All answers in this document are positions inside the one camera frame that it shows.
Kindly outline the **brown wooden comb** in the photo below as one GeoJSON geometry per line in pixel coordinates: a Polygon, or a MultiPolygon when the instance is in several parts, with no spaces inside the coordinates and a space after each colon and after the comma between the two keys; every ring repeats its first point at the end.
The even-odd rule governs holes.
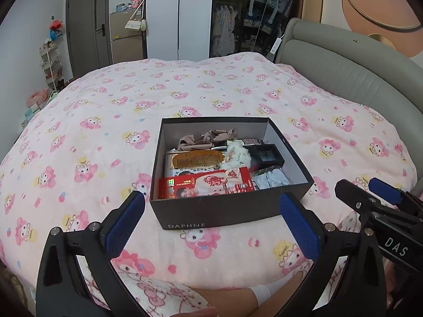
{"type": "Polygon", "coordinates": [[[216,167],[224,161],[224,155],[218,150],[192,150],[179,152],[172,158],[175,169],[216,167]]]}

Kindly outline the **black cardboard shoe box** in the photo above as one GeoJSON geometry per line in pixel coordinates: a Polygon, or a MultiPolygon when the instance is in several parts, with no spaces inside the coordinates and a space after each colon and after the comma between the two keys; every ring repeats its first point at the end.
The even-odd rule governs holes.
{"type": "Polygon", "coordinates": [[[163,119],[150,203],[164,230],[219,227],[274,217],[313,183],[270,118],[163,119]]]}

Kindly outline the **grey door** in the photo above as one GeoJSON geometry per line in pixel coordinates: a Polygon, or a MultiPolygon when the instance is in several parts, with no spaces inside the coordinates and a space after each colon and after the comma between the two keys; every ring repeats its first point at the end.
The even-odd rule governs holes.
{"type": "Polygon", "coordinates": [[[74,77],[112,64],[109,0],[66,0],[66,34],[74,77]]]}

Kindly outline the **grey padded bed headboard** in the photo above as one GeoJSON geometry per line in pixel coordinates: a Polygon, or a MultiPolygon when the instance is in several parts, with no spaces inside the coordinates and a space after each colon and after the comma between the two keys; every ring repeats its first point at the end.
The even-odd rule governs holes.
{"type": "Polygon", "coordinates": [[[392,123],[417,168],[422,194],[422,68],[367,36],[293,18],[275,62],[289,64],[327,92],[366,105],[392,123]]]}

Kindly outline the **red printed packet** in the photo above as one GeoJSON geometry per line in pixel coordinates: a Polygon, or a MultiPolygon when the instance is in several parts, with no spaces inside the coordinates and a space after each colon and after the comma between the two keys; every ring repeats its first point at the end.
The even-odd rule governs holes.
{"type": "Polygon", "coordinates": [[[162,178],[159,181],[158,198],[185,199],[253,191],[255,187],[250,172],[246,167],[241,167],[162,178]]]}

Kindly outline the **white shelf rack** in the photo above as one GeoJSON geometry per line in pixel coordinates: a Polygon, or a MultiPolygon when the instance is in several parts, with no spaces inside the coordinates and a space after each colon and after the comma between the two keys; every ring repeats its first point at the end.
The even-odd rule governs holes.
{"type": "Polygon", "coordinates": [[[55,92],[61,91],[65,87],[65,80],[59,46],[47,38],[39,49],[39,55],[48,88],[55,92]]]}

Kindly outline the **white wardrobe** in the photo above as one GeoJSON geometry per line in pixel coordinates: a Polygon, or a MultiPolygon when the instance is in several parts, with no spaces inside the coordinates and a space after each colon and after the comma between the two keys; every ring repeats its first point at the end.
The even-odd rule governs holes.
{"type": "Polygon", "coordinates": [[[147,53],[151,59],[209,58],[212,0],[146,0],[147,53]]]}

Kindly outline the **small black box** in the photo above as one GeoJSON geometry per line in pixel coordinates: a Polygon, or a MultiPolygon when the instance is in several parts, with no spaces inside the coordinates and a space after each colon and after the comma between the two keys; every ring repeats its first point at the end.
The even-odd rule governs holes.
{"type": "Polygon", "coordinates": [[[254,144],[247,149],[251,157],[251,172],[285,164],[285,159],[274,144],[254,144]]]}

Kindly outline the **grey plastic wrapped item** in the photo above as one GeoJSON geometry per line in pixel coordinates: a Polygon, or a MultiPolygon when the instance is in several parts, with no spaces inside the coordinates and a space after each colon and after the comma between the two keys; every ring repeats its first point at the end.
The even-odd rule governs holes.
{"type": "Polygon", "coordinates": [[[258,190],[266,190],[291,184],[285,173],[279,167],[255,173],[252,176],[252,180],[255,188],[258,190]]]}

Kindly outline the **white fluffy heart plush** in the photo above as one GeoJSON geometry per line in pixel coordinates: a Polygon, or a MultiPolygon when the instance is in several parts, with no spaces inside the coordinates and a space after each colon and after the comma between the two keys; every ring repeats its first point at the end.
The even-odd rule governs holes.
{"type": "Polygon", "coordinates": [[[252,163],[251,155],[248,149],[240,140],[231,141],[228,143],[226,155],[220,165],[221,170],[231,170],[241,167],[250,169],[252,163]]]}

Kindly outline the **pink cartoon print blanket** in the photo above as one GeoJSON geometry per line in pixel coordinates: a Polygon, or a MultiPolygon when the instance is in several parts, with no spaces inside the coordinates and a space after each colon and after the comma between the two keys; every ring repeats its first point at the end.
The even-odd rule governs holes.
{"type": "Polygon", "coordinates": [[[346,179],[408,190],[417,160],[381,107],[255,53],[144,59],[90,72],[38,112],[1,162],[1,262],[35,286],[50,230],[84,230],[132,193],[146,210],[117,274],[150,316],[259,316],[311,262],[280,190],[341,230],[346,179]]]}

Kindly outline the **brown folded cloth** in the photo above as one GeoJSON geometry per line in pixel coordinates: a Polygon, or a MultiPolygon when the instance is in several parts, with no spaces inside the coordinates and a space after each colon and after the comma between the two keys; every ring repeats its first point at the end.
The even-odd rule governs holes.
{"type": "Polygon", "coordinates": [[[186,135],[179,140],[178,151],[210,150],[213,147],[225,146],[236,137],[236,129],[212,129],[199,136],[186,135]]]}

